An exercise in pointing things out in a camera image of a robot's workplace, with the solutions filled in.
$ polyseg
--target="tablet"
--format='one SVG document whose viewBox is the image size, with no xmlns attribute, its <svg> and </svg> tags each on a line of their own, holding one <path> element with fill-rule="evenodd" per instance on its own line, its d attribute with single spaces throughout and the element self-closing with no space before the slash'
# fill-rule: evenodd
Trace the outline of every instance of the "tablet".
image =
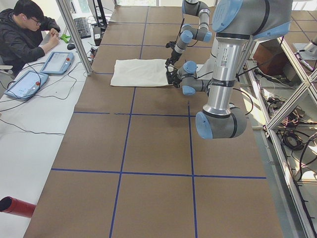
<svg viewBox="0 0 317 238">
<path fill-rule="evenodd" d="M 64 74 L 74 60 L 72 52 L 52 52 L 41 69 L 45 74 Z"/>
<path fill-rule="evenodd" d="M 4 94 L 12 98 L 27 100 L 38 92 L 39 87 L 46 83 L 48 77 L 47 74 L 29 70 L 5 90 Z"/>
</svg>

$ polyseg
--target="black computer mouse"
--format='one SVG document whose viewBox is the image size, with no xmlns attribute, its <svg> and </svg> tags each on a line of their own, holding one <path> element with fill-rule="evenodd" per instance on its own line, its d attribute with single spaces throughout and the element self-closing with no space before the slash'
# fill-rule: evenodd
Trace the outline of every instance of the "black computer mouse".
<svg viewBox="0 0 317 238">
<path fill-rule="evenodd" d="M 75 44 L 73 44 L 73 43 L 70 43 L 70 44 L 67 45 L 67 49 L 68 50 L 72 50 L 74 48 L 75 48 Z"/>
</svg>

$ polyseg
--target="keyboard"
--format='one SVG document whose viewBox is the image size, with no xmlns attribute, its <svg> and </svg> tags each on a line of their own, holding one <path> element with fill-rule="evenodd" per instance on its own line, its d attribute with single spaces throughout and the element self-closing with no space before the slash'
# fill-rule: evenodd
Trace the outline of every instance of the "keyboard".
<svg viewBox="0 0 317 238">
<path fill-rule="evenodd" d="M 87 22 L 87 18 L 85 17 L 78 17 L 74 19 L 75 26 L 79 33 L 81 39 L 91 37 L 90 28 Z"/>
</svg>

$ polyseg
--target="man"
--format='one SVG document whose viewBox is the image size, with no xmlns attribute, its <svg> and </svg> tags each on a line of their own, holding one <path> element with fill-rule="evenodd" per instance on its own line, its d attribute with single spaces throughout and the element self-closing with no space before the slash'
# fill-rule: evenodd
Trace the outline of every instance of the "man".
<svg viewBox="0 0 317 238">
<path fill-rule="evenodd" d="M 41 31 L 50 31 L 50 40 L 43 40 Z M 31 0 L 18 0 L 14 9 L 0 12 L 0 56 L 12 65 L 17 75 L 25 63 L 43 57 L 58 42 L 59 26 L 54 19 L 44 16 L 40 7 Z"/>
</svg>

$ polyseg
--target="red cup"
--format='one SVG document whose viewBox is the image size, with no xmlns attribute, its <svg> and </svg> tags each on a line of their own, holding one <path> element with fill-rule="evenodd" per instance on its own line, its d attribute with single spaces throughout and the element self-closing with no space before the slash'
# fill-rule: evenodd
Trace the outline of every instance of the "red cup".
<svg viewBox="0 0 317 238">
<path fill-rule="evenodd" d="M 0 212 L 31 218 L 36 205 L 13 197 L 5 197 L 0 201 Z"/>
</svg>

